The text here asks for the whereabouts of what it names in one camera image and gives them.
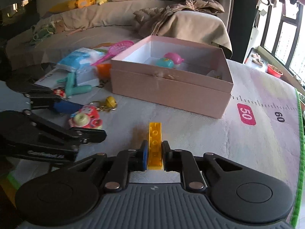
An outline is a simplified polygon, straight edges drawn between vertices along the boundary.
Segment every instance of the teal plastic toy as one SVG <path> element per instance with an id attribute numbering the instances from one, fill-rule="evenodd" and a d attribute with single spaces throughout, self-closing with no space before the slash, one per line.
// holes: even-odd
<path id="1" fill-rule="evenodd" d="M 173 68 L 174 62 L 171 59 L 161 58 L 156 62 L 156 65 L 160 67 Z"/>
<path id="2" fill-rule="evenodd" d="M 75 72 L 69 72 L 66 78 L 57 80 L 57 83 L 64 83 L 64 82 L 66 82 L 65 93 L 66 93 L 67 97 L 72 96 L 72 95 L 88 93 L 92 90 L 91 85 L 83 85 L 83 86 L 74 87 Z"/>

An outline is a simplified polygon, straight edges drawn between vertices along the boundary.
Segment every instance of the window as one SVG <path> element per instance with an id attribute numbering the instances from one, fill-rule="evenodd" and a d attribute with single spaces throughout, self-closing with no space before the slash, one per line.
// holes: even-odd
<path id="1" fill-rule="evenodd" d="M 268 8 L 261 46 L 292 74 L 305 81 L 305 13 L 289 0 Z"/>

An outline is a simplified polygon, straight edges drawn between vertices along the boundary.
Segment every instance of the keychain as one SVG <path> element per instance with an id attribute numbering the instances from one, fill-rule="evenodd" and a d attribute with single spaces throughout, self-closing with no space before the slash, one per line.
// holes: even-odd
<path id="1" fill-rule="evenodd" d="M 98 103 L 98 106 L 96 106 L 96 109 L 98 111 L 107 111 L 107 112 L 110 112 L 111 110 L 115 110 L 116 107 L 117 107 L 117 103 L 114 99 L 113 96 L 108 96 L 106 98 L 106 101 L 105 102 L 102 102 L 102 101 L 92 101 L 91 103 L 89 103 L 89 105 L 93 105 L 95 103 Z"/>

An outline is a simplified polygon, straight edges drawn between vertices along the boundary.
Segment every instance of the pink plastic toy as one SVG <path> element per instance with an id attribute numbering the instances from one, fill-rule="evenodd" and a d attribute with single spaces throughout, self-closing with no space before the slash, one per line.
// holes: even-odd
<path id="1" fill-rule="evenodd" d="M 124 40 L 120 41 L 118 43 L 115 43 L 113 46 L 111 46 L 105 56 L 103 56 L 101 59 L 99 59 L 96 63 L 93 65 L 101 64 L 102 62 L 112 59 L 114 56 L 118 55 L 122 51 L 126 50 L 128 47 L 132 46 L 134 43 L 130 40 Z"/>
<path id="2" fill-rule="evenodd" d="M 179 65 L 184 61 L 184 59 L 180 57 L 179 54 L 174 52 L 168 52 L 164 55 L 164 58 L 171 59 L 175 65 Z"/>

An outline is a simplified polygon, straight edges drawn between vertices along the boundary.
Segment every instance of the orange toy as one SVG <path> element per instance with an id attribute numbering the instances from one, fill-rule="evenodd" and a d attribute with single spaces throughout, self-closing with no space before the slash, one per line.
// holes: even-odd
<path id="1" fill-rule="evenodd" d="M 96 66 L 100 78 L 110 78 L 111 64 L 99 64 Z"/>

